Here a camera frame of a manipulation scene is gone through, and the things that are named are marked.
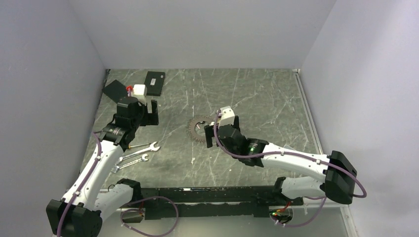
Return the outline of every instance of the cable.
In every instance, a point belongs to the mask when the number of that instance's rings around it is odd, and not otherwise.
[[[110,192],[110,191],[109,191],[109,189],[110,189],[110,187],[111,187],[112,185],[115,187],[115,184],[111,184],[111,185],[109,185],[109,186],[108,186],[108,192]]]
[[[285,205],[285,207],[284,208],[281,208],[281,209],[278,209],[278,210],[276,210],[277,212],[284,212],[289,206],[290,206],[290,204],[291,204],[291,201],[289,201],[289,202],[287,202],[287,205]]]
[[[136,203],[139,203],[139,202],[143,202],[143,201],[147,201],[147,200],[150,200],[150,199],[155,199],[155,198],[161,198],[161,199],[164,199],[164,200],[166,200],[166,201],[170,202],[170,203],[173,205],[174,210],[176,211],[176,220],[175,220],[175,222],[174,222],[174,225],[172,226],[172,228],[171,228],[168,232],[166,232],[166,233],[164,233],[164,234],[161,234],[161,235],[156,235],[156,236],[155,236],[155,235],[150,235],[150,234],[144,233],[144,232],[142,232],[142,231],[139,231],[139,230],[137,230],[136,228],[133,228],[133,227],[131,227],[131,226],[127,225],[126,223],[124,223],[124,221],[123,221],[123,216],[124,216],[124,214],[125,214],[125,213],[127,213],[127,212],[132,212],[132,211],[134,211],[134,212],[138,212],[138,209],[128,209],[128,210],[126,210],[126,211],[122,212],[122,213],[121,213],[121,217],[120,217],[120,220],[121,220],[122,225],[123,225],[123,226],[125,226],[125,227],[127,227],[128,229],[130,229],[130,230],[132,230],[132,231],[135,231],[135,232],[137,232],[137,233],[139,233],[139,234],[142,234],[142,235],[144,235],[144,236],[147,236],[147,237],[163,237],[163,236],[166,236],[166,235],[170,234],[170,233],[174,230],[174,228],[176,227],[177,222],[179,221],[179,210],[177,209],[176,204],[174,204],[174,202],[173,202],[172,200],[170,200],[170,199],[169,199],[169,198],[167,198],[167,197],[154,196],[154,197],[144,198],[144,199],[141,199],[141,200],[138,200],[138,201],[129,202],[129,203],[127,203],[127,205],[132,205],[132,204],[136,204]]]
[[[102,154],[102,145],[100,144],[99,138],[96,136],[96,134],[94,134],[92,132],[95,140],[96,140],[96,144],[97,144],[97,156],[99,157],[100,154]],[[96,168],[97,163],[99,163],[99,159],[96,157],[94,159],[93,165],[91,166],[90,170],[87,172],[86,176],[84,177],[84,179],[80,182],[80,185],[77,187],[76,191],[73,193],[73,196],[71,197],[70,201],[67,203],[63,214],[60,217],[60,221],[58,222],[58,227],[57,227],[57,237],[61,237],[61,229],[63,228],[63,223],[64,223],[64,218],[67,215],[68,210],[70,209],[71,204],[73,204],[74,200],[76,199],[77,195],[76,192],[80,192],[80,190],[82,190],[83,186],[85,185],[85,183],[87,182],[87,180],[89,179],[89,177],[91,176],[91,174],[93,173],[93,170]]]
[[[214,137],[215,137],[215,141],[217,142],[218,146],[225,153],[227,153],[229,156],[232,156],[232,157],[235,157],[235,158],[240,158],[240,159],[250,159],[250,158],[258,158],[258,157],[266,156],[266,155],[276,155],[276,154],[281,154],[282,155],[282,154],[284,154],[284,155],[291,155],[291,156],[301,157],[301,158],[304,158],[304,159],[311,160],[313,162],[316,162],[317,161],[317,159],[315,159],[313,157],[309,157],[309,156],[306,156],[306,155],[303,155],[303,154],[300,154],[300,153],[296,153],[296,152],[283,152],[282,153],[280,151],[276,151],[276,152],[264,152],[264,153],[254,154],[254,155],[248,155],[248,156],[242,156],[242,155],[233,154],[233,153],[229,152],[227,149],[225,149],[225,147],[221,144],[220,139],[217,136],[217,120],[218,120],[218,116],[220,114],[221,114],[221,112],[220,112],[220,110],[218,110],[216,112],[216,116],[215,116],[215,120],[214,120]],[[362,191],[362,194],[361,195],[359,195],[359,194],[353,194],[352,195],[353,197],[355,197],[355,198],[357,198],[357,197],[358,198],[365,198],[365,197],[367,197],[367,191],[365,190],[364,186],[361,184],[361,182],[359,182],[359,180],[353,174],[351,174],[347,170],[345,170],[345,169],[343,169],[343,168],[341,168],[341,167],[339,167],[339,166],[337,166],[335,164],[332,164],[332,163],[329,163],[329,162],[326,162],[326,161],[322,161],[321,160],[320,161],[320,164],[325,164],[325,165],[328,165],[328,166],[330,166],[330,167],[332,167],[334,169],[337,169],[337,170],[343,172],[344,174],[346,174],[347,176],[349,176],[351,179],[353,179],[353,181],[355,181],[355,183],[359,186],[359,188]]]
[[[305,197],[306,199],[310,199],[310,200],[320,200],[324,197]]]
[[[144,202],[141,203],[140,211],[139,211],[142,216],[144,216],[143,206],[144,206]]]
[[[278,219],[275,219],[274,218],[276,216],[282,216],[282,214],[280,213],[280,215],[269,215],[269,217],[275,223],[275,225],[277,225],[278,223],[281,223],[282,225],[284,225],[284,224],[290,222],[293,219],[292,216],[286,215],[287,216],[287,219],[279,221]]]
[[[316,219],[316,217],[320,214],[320,211],[322,210],[322,208],[323,208],[323,206],[325,205],[325,202],[326,202],[326,197],[324,197],[323,198],[323,201],[322,201],[322,203],[320,204],[320,206],[319,206],[319,209],[317,209],[317,211],[316,211],[316,213],[314,213],[314,215],[310,218],[310,219],[308,219],[308,221],[306,221],[306,222],[304,222],[304,223],[301,223],[301,224],[297,224],[297,225],[286,225],[286,224],[283,224],[283,223],[281,223],[282,224],[282,226],[283,227],[290,227],[290,228],[294,228],[294,227],[302,227],[302,226],[305,226],[305,225],[308,225],[308,224],[310,224],[314,219]]]

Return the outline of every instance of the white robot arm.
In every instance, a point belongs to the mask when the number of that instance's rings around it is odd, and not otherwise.
[[[276,189],[289,200],[297,197],[327,197],[338,203],[351,204],[352,197],[361,197],[353,194],[355,183],[358,183],[357,172],[341,152],[333,151],[331,155],[308,154],[261,139],[246,138],[240,132],[239,117],[230,106],[220,109],[216,121],[205,127],[205,134],[208,148],[212,147],[212,137],[215,137],[217,146],[245,165],[277,167],[306,176],[277,179]]]
[[[123,96],[118,100],[113,120],[96,138],[96,149],[74,185],[61,200],[51,200],[46,208],[55,235],[97,236],[103,221],[115,210],[127,202],[142,199],[140,183],[129,179],[120,180],[107,193],[100,193],[100,188],[118,158],[128,149],[139,126],[159,124],[157,102],[151,100],[152,112],[148,113],[144,85],[135,86],[129,96],[120,82],[114,81],[111,85],[122,88],[119,92]]]

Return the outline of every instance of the gray marble table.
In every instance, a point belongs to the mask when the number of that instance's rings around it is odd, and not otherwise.
[[[148,70],[111,70],[107,84],[119,80],[125,85],[141,84]],[[214,116],[230,105],[240,117],[242,133],[279,146],[316,153],[313,133],[292,70],[272,69],[181,69],[166,72],[159,103],[160,125],[141,127],[131,143],[158,141],[161,149],[141,162],[116,174],[109,174],[103,188],[121,178],[141,182],[142,187],[209,187],[273,185],[277,177],[299,174],[277,168],[248,167],[216,146],[191,140],[188,120],[197,115]],[[116,104],[103,95],[93,130],[112,120]],[[91,139],[83,166],[94,150]]]

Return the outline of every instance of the wrench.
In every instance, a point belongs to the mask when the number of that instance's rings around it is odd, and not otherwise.
[[[142,150],[136,151],[136,152],[131,153],[131,154],[126,155],[126,156],[119,157],[119,159],[118,159],[118,161],[116,162],[116,164],[115,164],[115,165],[118,165],[118,164],[122,163],[122,162],[123,162],[123,161],[125,161],[126,159],[129,159],[129,158],[131,158],[131,157],[135,157],[135,156],[141,155],[141,154],[146,153],[146,152],[156,152],[156,151],[158,151],[158,150],[160,149],[160,147],[154,147],[154,145],[155,145],[156,143],[157,143],[157,142],[153,142],[153,143],[152,143],[152,144],[150,144],[150,146],[149,146],[149,147],[147,147],[147,148],[144,148],[144,149],[142,149]]]
[[[146,143],[146,144],[141,144],[141,145],[133,145],[133,146],[130,146],[130,145],[128,145],[128,149],[132,149],[132,148],[136,148],[136,147],[144,147],[144,146],[149,146],[150,145],[150,143]]]
[[[136,163],[142,162],[142,161],[148,161],[148,159],[146,159],[147,156],[148,156],[147,154],[143,154],[143,156],[140,159],[133,160],[133,161],[131,161],[129,163],[126,163],[124,165],[121,165],[121,166],[114,165],[114,167],[112,167],[112,169],[111,169],[111,172],[115,174],[120,169],[123,169],[125,167],[128,167],[128,166],[130,166],[132,164],[136,164]]]

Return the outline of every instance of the silver wrench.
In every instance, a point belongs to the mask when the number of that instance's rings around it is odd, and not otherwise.
[[[129,163],[126,163],[124,165],[121,165],[121,166],[114,165],[114,167],[112,167],[112,169],[111,169],[111,172],[115,174],[120,169],[123,169],[125,167],[128,167],[128,166],[130,166],[132,164],[136,164],[136,163],[142,162],[142,161],[148,161],[148,159],[146,159],[147,156],[148,156],[147,154],[143,154],[143,156],[140,159],[133,160],[133,161],[131,161]]]
[[[158,151],[158,150],[160,149],[160,147],[154,147],[154,145],[155,145],[156,143],[157,143],[157,142],[153,142],[153,143],[152,143],[152,144],[150,144],[150,146],[149,146],[149,147],[147,147],[147,148],[144,148],[144,149],[142,149],[142,150],[139,150],[139,151],[136,151],[136,152],[134,152],[134,153],[128,154],[128,155],[126,155],[126,156],[119,157],[119,159],[118,159],[118,161],[116,162],[116,164],[115,164],[115,165],[118,165],[118,164],[122,163],[122,162],[123,162],[123,161],[125,161],[126,159],[129,159],[129,158],[131,158],[131,157],[136,157],[136,156],[141,155],[141,154],[146,153],[146,152],[156,152],[156,151]]]

